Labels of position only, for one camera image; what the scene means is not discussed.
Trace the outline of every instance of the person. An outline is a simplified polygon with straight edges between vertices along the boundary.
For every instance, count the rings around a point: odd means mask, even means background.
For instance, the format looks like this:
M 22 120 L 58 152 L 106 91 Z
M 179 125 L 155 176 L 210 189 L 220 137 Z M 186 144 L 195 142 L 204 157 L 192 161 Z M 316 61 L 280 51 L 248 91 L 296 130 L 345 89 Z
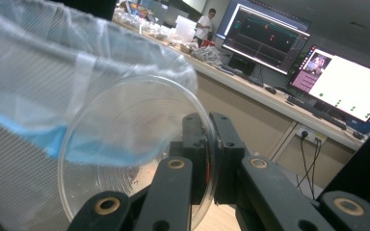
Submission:
M 197 23 L 197 31 L 195 32 L 194 39 L 198 40 L 198 46 L 202 45 L 204 39 L 208 39 L 208 34 L 212 32 L 212 18 L 215 16 L 216 10 L 210 9 L 208 15 L 203 15 Z

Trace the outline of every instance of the cable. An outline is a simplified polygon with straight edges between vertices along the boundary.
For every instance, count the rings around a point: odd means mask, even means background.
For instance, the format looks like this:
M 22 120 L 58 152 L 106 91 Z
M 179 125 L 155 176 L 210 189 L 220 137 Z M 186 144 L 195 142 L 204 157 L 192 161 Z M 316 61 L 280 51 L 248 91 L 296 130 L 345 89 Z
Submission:
M 307 181 L 308 181 L 308 184 L 310 185 L 311 196 L 313 197 L 314 200 L 315 200 L 315 191 L 314 191 L 315 163 L 316 163 L 317 158 L 320 155 L 320 152 L 321 152 L 321 144 L 322 144 L 322 142 L 318 138 L 316 138 L 315 140 L 316 140 L 317 144 L 316 144 L 316 149 L 315 149 L 315 153 L 314 153 L 313 162 L 311 163 L 309 169 L 306 169 L 306 164 L 304 163 L 305 176 L 302 178 L 302 180 L 297 185 L 297 187 L 299 188 L 300 185 L 301 185 L 301 183 L 303 182 L 303 180 L 306 178 Z M 312 169 L 312 175 L 311 175 L 311 181 L 310 181 L 308 174 L 311 171 L 311 169 Z
M 302 148 L 302 155 L 303 155 L 303 162 L 304 162 L 304 170 L 305 170 L 305 176 L 303 177 L 303 179 L 300 181 L 300 184 L 297 186 L 299 187 L 301 185 L 301 183 L 303 182 L 303 180 L 305 179 L 305 177 L 307 178 L 307 181 L 308 181 L 308 186 L 310 187 L 310 191 L 313 192 L 313 189 L 312 189 L 312 185 L 311 185 L 311 181 L 310 181 L 310 177 L 308 176 L 308 172 L 310 171 L 309 168 L 307 168 L 307 164 L 306 164 L 306 161 L 305 161 L 305 155 L 304 155 L 304 149 L 303 149 L 303 141 L 304 139 L 308 136 L 308 132 L 307 131 L 302 131 L 302 138 L 300 140 L 300 146 Z
M 315 148 L 315 153 L 314 153 L 314 161 L 313 163 L 311 164 L 310 168 L 313 168 L 313 172 L 312 172 L 312 175 L 311 175 L 311 180 L 312 180 L 312 189 L 313 189 L 313 192 L 312 192 L 312 196 L 313 198 L 315 199 L 314 197 L 314 175 L 315 175 L 315 161 L 317 160 L 318 156 L 320 155 L 320 152 L 321 152 L 321 141 L 320 139 L 316 138 L 315 139 L 316 142 L 317 142 L 317 146 Z

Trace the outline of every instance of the black cable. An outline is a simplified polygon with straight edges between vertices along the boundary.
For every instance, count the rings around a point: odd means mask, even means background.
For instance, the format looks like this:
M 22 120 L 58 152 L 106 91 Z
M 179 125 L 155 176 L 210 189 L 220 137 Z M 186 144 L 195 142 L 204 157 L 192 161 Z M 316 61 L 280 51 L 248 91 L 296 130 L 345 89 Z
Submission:
M 313 172 L 312 172 L 312 176 L 311 176 L 313 190 L 314 190 L 315 161 L 317 160 L 318 156 L 320 155 L 320 152 L 321 152 L 321 144 L 322 144 L 321 141 L 320 141 L 320 139 L 316 138 L 315 140 L 317 141 L 317 146 L 316 146 L 315 153 L 314 153 L 314 161 L 313 161 L 313 163 L 310 166 L 310 168 L 311 167 L 313 168 Z
M 310 187 L 310 191 L 312 192 L 313 189 L 312 189 L 312 186 L 311 186 L 311 182 L 310 182 L 310 177 L 308 176 L 308 172 L 309 172 L 309 169 L 307 169 L 307 164 L 305 162 L 305 155 L 304 155 L 304 149 L 303 149 L 303 140 L 305 139 L 306 136 L 303 136 L 302 134 L 302 139 L 300 141 L 300 146 L 302 148 L 302 155 L 303 155 L 303 161 L 304 161 L 304 170 L 305 170 L 305 176 L 303 177 L 303 179 L 300 181 L 300 184 L 303 182 L 303 180 L 305 179 L 305 177 L 307 178 L 307 181 L 308 181 L 308 186 Z
M 262 66 L 262 65 L 260 65 L 260 66 L 259 66 L 259 76 L 260 76 L 261 82 L 262 82 L 262 83 L 264 83 L 262 69 L 263 69 L 263 66 Z
M 301 183 L 303 182 L 303 180 L 305 178 L 307 178 L 307 181 L 309 182 L 309 184 L 311 184 L 310 186 L 310 190 L 311 190 L 311 195 L 313 197 L 313 199 L 315 199 L 315 194 L 314 194 L 314 169 L 315 169 L 315 163 L 316 163 L 316 160 L 318 158 L 318 156 L 320 155 L 320 152 L 321 152 L 321 141 L 319 139 L 316 139 L 317 141 L 317 146 L 316 146 L 316 151 L 314 153 L 314 159 L 313 159 L 313 162 L 311 163 L 310 165 L 310 168 L 308 170 L 305 171 L 305 176 L 302 178 L 302 180 L 298 183 L 298 187 L 301 185 Z M 313 169 L 313 173 L 312 173 L 312 181 L 309 181 L 309 172 L 311 171 L 311 169 Z
M 296 183 L 297 183 L 297 188 L 299 188 L 299 190 L 300 190 L 300 193 L 303 194 L 302 188 L 300 187 L 299 175 L 298 174 L 296 174 Z

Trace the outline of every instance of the electrical outlet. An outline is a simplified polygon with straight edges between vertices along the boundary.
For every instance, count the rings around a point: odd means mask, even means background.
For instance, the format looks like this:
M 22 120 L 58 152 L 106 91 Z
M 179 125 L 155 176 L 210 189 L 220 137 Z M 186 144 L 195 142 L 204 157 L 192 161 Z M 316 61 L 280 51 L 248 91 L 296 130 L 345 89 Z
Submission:
M 318 139 L 319 141 L 321 141 L 321 144 L 323 144 L 324 141 L 326 141 L 326 139 L 327 139 L 327 136 L 325 136 L 325 135 L 323 135 L 323 134 L 321 134 L 319 132 L 316 132 L 316 131 L 312 130 L 311 128 L 309 128 L 307 126 L 304 126 L 304 125 L 302 125 L 302 127 L 299 129 L 299 131 L 297 131 L 296 134 L 299 137 L 301 137 L 303 131 L 306 131 L 308 133 L 308 135 L 304 139 L 307 140 L 307 141 L 310 141 L 310 142 L 312 142 L 314 144 L 317 144 L 316 139 Z

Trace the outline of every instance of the keyboard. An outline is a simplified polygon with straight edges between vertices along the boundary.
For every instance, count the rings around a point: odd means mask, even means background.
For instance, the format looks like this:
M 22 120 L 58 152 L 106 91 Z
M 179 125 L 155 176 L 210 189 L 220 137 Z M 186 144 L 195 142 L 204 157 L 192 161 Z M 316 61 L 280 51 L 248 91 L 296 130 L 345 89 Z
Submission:
M 228 65 L 225 65 L 225 64 L 221 64 L 221 69 L 224 69 L 225 71 L 229 71 L 229 72 L 231 72 L 231 73 L 233 73 L 233 74 L 235 74 L 239 77 L 242 77 L 244 79 L 248 78 L 248 76 L 246 74 L 244 74 L 243 71 L 240 70 L 240 69 L 235 69 L 235 68 L 232 68 L 232 67 L 230 67 Z
M 303 101 L 301 101 L 301 100 L 300 100 L 300 99 L 298 99 L 298 98 L 295 98 L 295 97 L 289 96 L 289 97 L 287 98 L 287 102 L 290 102 L 290 103 L 292 103 L 292 104 L 294 104 L 294 105 L 297 105 L 297 106 L 299 106 L 299 107 L 301 107 L 301 108 L 305 109 L 306 111 L 311 112 L 314 116 L 316 116 L 316 117 L 320 117 L 320 118 L 322 118 L 323 120 L 325 120 L 325 121 L 327 121 L 327 122 L 329 122 L 329 123 L 331 123 L 331 124 L 333 124 L 333 125 L 335 125 L 335 126 L 337 126 L 337 127 L 341 128 L 342 130 L 347 130 L 347 126 L 346 126 L 344 123 L 342 123 L 342 122 L 340 122 L 340 121 L 336 120 L 336 119 L 335 119 L 335 118 L 333 118 L 331 115 L 328 115 L 328 114 L 326 114 L 326 113 L 321 112 L 321 111 L 320 111 L 320 110 L 318 110 L 318 109 L 313 108 L 313 106 L 312 106 L 312 105 L 307 104 L 307 103 L 304 103 Z
M 248 80 L 248 81 L 249 81 L 249 83 L 254 84 L 254 85 L 256 85 L 256 86 L 259 86 L 259 87 L 261 87 L 261 88 L 263 88 L 263 87 L 264 87 L 263 81 L 261 81 L 261 80 L 259 80 L 259 79 L 257 79 L 257 78 L 254 78 L 254 77 L 248 76 L 248 78 L 246 78 L 246 80 Z

